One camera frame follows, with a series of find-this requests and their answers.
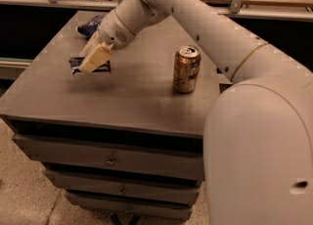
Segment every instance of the floor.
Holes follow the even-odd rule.
[[[11,140],[12,130],[0,119],[0,225],[112,225],[117,215],[128,224],[132,214],[89,210],[72,205],[65,191],[43,175],[40,162],[31,161]],[[188,221],[141,216],[138,225],[207,225],[205,185]]]

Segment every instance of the white robotic arm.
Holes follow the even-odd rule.
[[[81,52],[105,63],[171,15],[234,85],[203,135],[210,225],[313,224],[312,72],[200,0],[124,0]]]

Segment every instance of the drawer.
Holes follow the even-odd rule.
[[[75,205],[110,211],[127,212],[137,215],[160,216],[188,220],[192,209],[184,205],[162,202],[141,202],[92,194],[66,193],[67,199]]]
[[[55,171],[47,169],[45,175],[58,188],[83,192],[92,192],[137,198],[144,200],[163,201],[170,203],[183,203],[192,206],[199,195],[198,188],[180,186],[162,182],[149,181],[138,178],[123,178],[112,175],[94,175],[87,173]]]
[[[14,135],[32,160],[203,180],[201,154],[61,138]]]

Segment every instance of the can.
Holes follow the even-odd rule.
[[[175,54],[173,88],[181,93],[195,90],[201,53],[196,46],[184,45]]]

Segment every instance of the can top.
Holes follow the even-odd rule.
[[[195,58],[200,52],[198,48],[193,45],[185,45],[179,49],[178,53],[185,58]]]

